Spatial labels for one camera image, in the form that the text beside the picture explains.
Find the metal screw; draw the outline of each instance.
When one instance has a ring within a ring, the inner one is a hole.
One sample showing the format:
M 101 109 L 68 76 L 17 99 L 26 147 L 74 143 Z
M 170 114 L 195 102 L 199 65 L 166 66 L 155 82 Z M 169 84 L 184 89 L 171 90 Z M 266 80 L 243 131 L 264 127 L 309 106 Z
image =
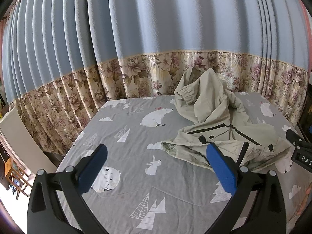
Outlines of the metal screw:
M 41 176 L 41 175 L 43 175 L 43 174 L 44 174 L 44 169 L 38 170 L 37 175 Z
M 239 169 L 241 170 L 242 173 L 247 173 L 249 171 L 249 169 L 246 166 L 241 166 Z
M 65 172 L 71 173 L 73 170 L 74 170 L 74 167 L 70 165 L 66 167 Z
M 276 172 L 274 170 L 270 170 L 269 174 L 274 177 L 276 175 Z

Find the beige jacket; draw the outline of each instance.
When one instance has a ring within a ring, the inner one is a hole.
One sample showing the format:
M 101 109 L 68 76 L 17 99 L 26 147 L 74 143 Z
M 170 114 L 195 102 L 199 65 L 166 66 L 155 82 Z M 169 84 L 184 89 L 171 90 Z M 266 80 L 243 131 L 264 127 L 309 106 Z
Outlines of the beige jacket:
M 252 171 L 259 171 L 286 155 L 292 146 L 276 135 L 273 126 L 252 124 L 242 102 L 235 94 L 224 89 L 211 68 L 200 76 L 195 68 L 186 71 L 174 93 L 177 111 L 194 122 L 194 125 L 180 129 L 175 139 L 163 141 L 164 150 L 173 157 L 212 169 L 205 159 L 207 144 L 203 145 L 199 141 L 200 135 L 205 136 L 207 142 L 214 142 L 225 156 L 231 157 L 235 162 L 244 142 L 249 142 L 241 165 L 246 165 Z M 260 145 L 252 143 L 229 127 L 188 134 L 223 123 L 232 124 Z

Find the white floor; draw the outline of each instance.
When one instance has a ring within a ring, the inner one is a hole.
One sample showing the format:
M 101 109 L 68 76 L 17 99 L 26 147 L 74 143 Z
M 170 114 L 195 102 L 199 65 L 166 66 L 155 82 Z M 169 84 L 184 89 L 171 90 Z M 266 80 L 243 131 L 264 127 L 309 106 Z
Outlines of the white floor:
M 32 185 L 34 177 L 30 176 L 28 182 Z M 25 193 L 30 194 L 30 192 L 31 188 L 27 187 Z M 27 209 L 29 197 L 20 193 L 18 200 L 16 200 L 16 194 L 14 195 L 11 189 L 6 190 L 0 184 L 0 199 L 16 224 L 27 234 Z

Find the curtain fold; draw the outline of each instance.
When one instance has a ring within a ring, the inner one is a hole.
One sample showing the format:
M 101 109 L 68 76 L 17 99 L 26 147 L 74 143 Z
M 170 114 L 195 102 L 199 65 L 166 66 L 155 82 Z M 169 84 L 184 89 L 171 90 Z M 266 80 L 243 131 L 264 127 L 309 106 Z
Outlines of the curtain fold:
M 300 0 L 17 0 L 3 37 L 7 100 L 61 155 L 107 100 L 174 94 L 190 67 L 260 93 L 295 125 L 311 25 Z

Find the gray bed sheet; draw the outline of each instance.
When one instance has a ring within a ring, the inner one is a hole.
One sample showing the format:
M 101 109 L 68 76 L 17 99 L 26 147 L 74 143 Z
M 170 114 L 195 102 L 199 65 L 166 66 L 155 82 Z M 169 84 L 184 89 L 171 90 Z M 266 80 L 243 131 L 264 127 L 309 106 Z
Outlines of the gray bed sheet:
M 252 123 L 271 124 L 283 138 L 288 128 L 294 130 L 260 94 L 236 95 Z M 192 122 L 179 115 L 174 96 L 109 101 L 77 138 L 57 171 L 76 165 L 103 143 L 108 159 L 83 198 L 109 233 L 205 233 L 228 203 L 230 194 L 212 171 L 171 157 L 160 145 L 188 125 Z M 278 174 L 288 231 L 312 181 L 308 171 L 292 164 L 292 153 L 261 171 L 273 169 Z M 58 194 L 69 223 L 79 228 L 63 194 Z M 247 214 L 248 207 L 237 224 L 243 223 Z

